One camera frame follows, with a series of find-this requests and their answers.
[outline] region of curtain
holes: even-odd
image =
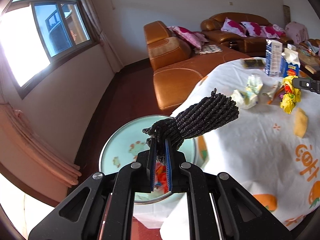
[[[22,153],[44,167],[57,181],[67,187],[77,185],[80,167],[58,157],[59,154],[32,130],[23,112],[6,101],[3,90],[5,64],[8,63],[0,44],[0,129]]]
[[[89,20],[92,26],[95,28],[96,32],[99,34],[100,44],[103,47],[103,50],[106,54],[107,60],[114,73],[119,72],[124,66],[118,57],[116,51],[110,44],[106,34],[101,28],[100,20],[97,16],[96,10],[94,8],[93,0],[81,0],[81,3],[84,7],[86,14],[89,17]]]

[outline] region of white wall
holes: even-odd
[[[125,65],[148,57],[143,26],[156,20],[198,31],[210,16],[234,11],[284,25],[282,0],[112,0],[114,10],[110,0],[94,2],[102,27]]]
[[[309,37],[320,39],[320,19],[308,0],[283,0],[290,7],[291,20],[304,24]]]
[[[114,76],[101,46],[60,66],[23,100],[5,74],[6,99],[26,114],[42,139],[73,162],[92,114]]]
[[[74,162],[84,132],[114,74],[100,45],[72,58],[45,77],[23,100],[7,71],[4,95],[22,110],[34,131]],[[0,129],[0,161],[16,177],[43,195],[61,201],[67,188],[28,158]]]

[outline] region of orange text print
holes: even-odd
[[[297,218],[290,218],[290,219],[288,219],[288,220],[285,221],[285,223],[286,223],[285,226],[288,227],[289,225],[291,225],[291,224],[293,224],[293,223],[298,223],[298,220],[301,219],[301,218],[303,219],[304,217],[305,217],[305,216],[302,215],[302,216],[299,216],[299,217],[297,217]]]
[[[308,173],[310,176],[307,178],[307,181],[310,182],[313,178],[317,177],[317,173],[319,171],[319,167],[316,167],[318,163],[318,159],[313,160],[312,154],[307,151],[308,147],[304,144],[300,144],[296,148],[296,161],[301,161],[303,166],[306,168],[300,172],[300,175]]]

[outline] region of window frame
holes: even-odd
[[[39,28],[39,24],[38,24],[38,20],[36,18],[36,12],[35,12],[35,5],[39,5],[39,4],[50,4],[50,3],[56,3],[57,7],[58,7],[58,13],[61,17],[61,20],[63,22],[64,27],[67,30],[67,34],[68,34],[68,38],[70,39],[71,43],[72,43],[72,47],[68,48],[54,56],[50,56],[49,51],[47,49],[47,46],[44,42],[41,30]],[[83,26],[88,34],[89,40],[81,42],[79,44],[75,44],[73,37],[71,35],[71,33],[68,31],[69,27],[68,24],[66,22],[64,13],[62,11],[62,6],[61,4],[74,4],[77,6],[78,9],[78,13],[79,16],[81,18],[81,21],[83,23]],[[28,7],[31,5],[32,8],[32,13],[33,13],[33,17],[35,20],[35,24],[36,24],[36,28],[37,28],[37,32],[39,34],[41,43],[44,47],[44,50],[48,56],[48,59],[50,61],[50,64],[43,70],[41,70],[40,72],[38,72],[36,75],[34,75],[30,80],[28,80],[25,84],[23,84],[23,86],[20,86],[15,78],[15,76],[12,73],[12,70],[9,66],[9,64],[5,64],[7,71],[9,73],[9,76],[12,79],[13,85],[15,87],[15,89],[17,90],[19,96],[21,97],[21,99],[24,99],[26,97],[26,95],[28,95],[28,93],[31,92],[31,90],[33,88],[35,88],[46,76],[48,76],[50,73],[52,73],[54,70],[56,70],[58,67],[60,67],[61,65],[63,65],[64,63],[66,63],[67,61],[69,61],[70,59],[72,59],[73,57],[79,55],[80,53],[86,51],[87,49],[96,46],[97,44],[99,44],[98,42],[98,35],[96,33],[96,31],[94,30],[94,28],[92,27],[92,25],[90,24],[89,18],[88,16],[85,14],[83,6],[81,4],[80,0],[19,0],[19,1],[15,1],[12,2],[10,4],[10,6],[8,7],[6,12],[10,12],[19,8],[23,8],[23,7]]]

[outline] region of checkered cloth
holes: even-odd
[[[216,53],[221,51],[222,49],[220,49],[217,45],[205,45],[205,46],[202,46],[201,50],[195,49],[196,54],[208,54],[208,53]]]

